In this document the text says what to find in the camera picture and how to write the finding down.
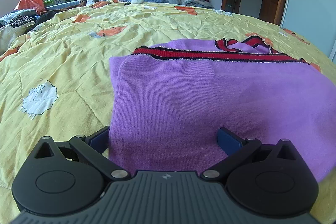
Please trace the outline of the purple sweater with red trim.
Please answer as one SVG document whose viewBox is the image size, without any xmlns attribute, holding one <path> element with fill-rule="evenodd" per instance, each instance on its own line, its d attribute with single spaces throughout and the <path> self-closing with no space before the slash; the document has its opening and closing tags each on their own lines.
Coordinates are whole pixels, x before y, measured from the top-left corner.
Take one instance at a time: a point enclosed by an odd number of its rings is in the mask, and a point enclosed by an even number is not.
<svg viewBox="0 0 336 224">
<path fill-rule="evenodd" d="M 257 36 L 142 46 L 109 65 L 109 158 L 129 172 L 202 172 L 226 157 L 221 127 L 291 140 L 317 180 L 335 167 L 335 85 Z"/>
</svg>

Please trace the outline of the yellow quilt with orange flowers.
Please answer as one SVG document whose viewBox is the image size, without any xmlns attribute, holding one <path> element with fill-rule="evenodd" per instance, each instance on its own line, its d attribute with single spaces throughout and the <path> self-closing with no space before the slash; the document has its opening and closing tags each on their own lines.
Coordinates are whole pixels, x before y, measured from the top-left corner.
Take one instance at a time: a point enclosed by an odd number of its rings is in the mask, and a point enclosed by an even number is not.
<svg viewBox="0 0 336 224">
<path fill-rule="evenodd" d="M 67 141 L 110 124 L 110 57 L 175 39 L 252 35 L 335 80 L 335 64 L 302 36 L 221 10 L 108 2 L 60 12 L 16 38 L 1 57 L 1 223 L 19 214 L 11 186 L 42 136 Z"/>
</svg>

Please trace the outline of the white quilted jacket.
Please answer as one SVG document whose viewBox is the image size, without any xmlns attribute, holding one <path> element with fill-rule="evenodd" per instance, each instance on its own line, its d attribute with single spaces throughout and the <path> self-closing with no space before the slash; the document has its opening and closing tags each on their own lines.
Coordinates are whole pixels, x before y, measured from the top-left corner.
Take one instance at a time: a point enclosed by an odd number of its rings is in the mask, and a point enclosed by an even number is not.
<svg viewBox="0 0 336 224">
<path fill-rule="evenodd" d="M 1 51 L 0 54 L 3 55 L 12 45 L 13 41 L 19 36 L 23 35 L 30 27 L 34 26 L 35 22 L 28 22 L 19 27 L 12 27 L 11 25 L 6 25 L 1 27 L 0 33 L 0 43 Z"/>
</svg>

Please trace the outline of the black white patterned garment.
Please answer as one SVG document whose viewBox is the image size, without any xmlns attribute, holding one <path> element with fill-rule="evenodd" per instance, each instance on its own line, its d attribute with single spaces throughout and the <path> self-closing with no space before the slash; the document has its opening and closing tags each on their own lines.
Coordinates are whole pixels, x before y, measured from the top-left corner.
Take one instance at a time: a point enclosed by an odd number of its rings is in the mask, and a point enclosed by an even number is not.
<svg viewBox="0 0 336 224">
<path fill-rule="evenodd" d="M 1 26 L 20 27 L 28 22 L 36 22 L 37 12 L 33 9 L 14 10 L 1 17 Z"/>
</svg>

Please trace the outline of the white wardrobe door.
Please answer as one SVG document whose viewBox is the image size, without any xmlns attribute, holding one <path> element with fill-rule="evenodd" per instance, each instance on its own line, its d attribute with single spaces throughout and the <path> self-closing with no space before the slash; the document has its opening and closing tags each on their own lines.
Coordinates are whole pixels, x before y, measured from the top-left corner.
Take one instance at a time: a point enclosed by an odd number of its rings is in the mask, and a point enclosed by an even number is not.
<svg viewBox="0 0 336 224">
<path fill-rule="evenodd" d="M 281 26 L 304 36 L 335 62 L 335 0 L 286 0 Z"/>
</svg>

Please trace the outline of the green plastic stool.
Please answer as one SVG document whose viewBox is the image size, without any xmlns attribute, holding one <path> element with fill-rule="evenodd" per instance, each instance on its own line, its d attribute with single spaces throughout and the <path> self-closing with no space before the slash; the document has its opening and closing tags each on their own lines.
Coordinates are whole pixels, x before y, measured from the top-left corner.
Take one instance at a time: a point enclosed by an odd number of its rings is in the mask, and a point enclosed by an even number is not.
<svg viewBox="0 0 336 224">
<path fill-rule="evenodd" d="M 43 4 L 45 5 L 45 7 L 49 7 L 49 6 L 59 5 L 59 4 L 63 4 L 66 2 L 71 2 L 71 1 L 74 1 L 74 0 L 62 0 L 62 1 L 47 0 L 47 1 L 44 1 Z"/>
</svg>

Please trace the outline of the orange plastic bag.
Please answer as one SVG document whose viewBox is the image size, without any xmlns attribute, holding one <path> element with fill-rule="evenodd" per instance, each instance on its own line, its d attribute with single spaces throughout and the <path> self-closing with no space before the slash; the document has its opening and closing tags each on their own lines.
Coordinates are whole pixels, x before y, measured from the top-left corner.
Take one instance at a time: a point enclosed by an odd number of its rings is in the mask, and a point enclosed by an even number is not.
<svg viewBox="0 0 336 224">
<path fill-rule="evenodd" d="M 15 7 L 15 10 L 29 10 L 33 9 L 39 15 L 42 11 L 45 10 L 45 5 L 43 0 L 18 0 L 18 4 Z"/>
</svg>

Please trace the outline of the small white plush ball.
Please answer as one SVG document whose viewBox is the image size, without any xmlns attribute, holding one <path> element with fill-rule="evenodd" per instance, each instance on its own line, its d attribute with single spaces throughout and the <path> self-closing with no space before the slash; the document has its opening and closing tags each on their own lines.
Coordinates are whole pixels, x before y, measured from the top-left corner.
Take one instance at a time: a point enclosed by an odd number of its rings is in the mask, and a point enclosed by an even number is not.
<svg viewBox="0 0 336 224">
<path fill-rule="evenodd" d="M 145 2 L 145 0 L 131 0 L 130 1 L 131 4 L 142 4 L 144 2 Z"/>
</svg>

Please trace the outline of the blue quilted mattress pad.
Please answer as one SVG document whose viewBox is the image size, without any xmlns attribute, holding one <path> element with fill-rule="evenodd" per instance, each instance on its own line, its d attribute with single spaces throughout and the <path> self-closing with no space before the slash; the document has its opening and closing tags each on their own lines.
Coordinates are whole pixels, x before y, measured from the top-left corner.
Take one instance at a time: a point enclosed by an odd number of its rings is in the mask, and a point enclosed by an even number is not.
<svg viewBox="0 0 336 224">
<path fill-rule="evenodd" d="M 119 2 L 130 2 L 131 0 L 118 0 Z M 144 0 L 144 2 L 147 3 L 169 3 L 168 0 Z M 45 8 L 45 11 L 52 11 L 52 10 L 61 10 L 69 7 L 76 7 L 80 5 L 80 1 L 72 1 L 72 2 L 64 2 L 58 5 L 53 5 Z"/>
</svg>

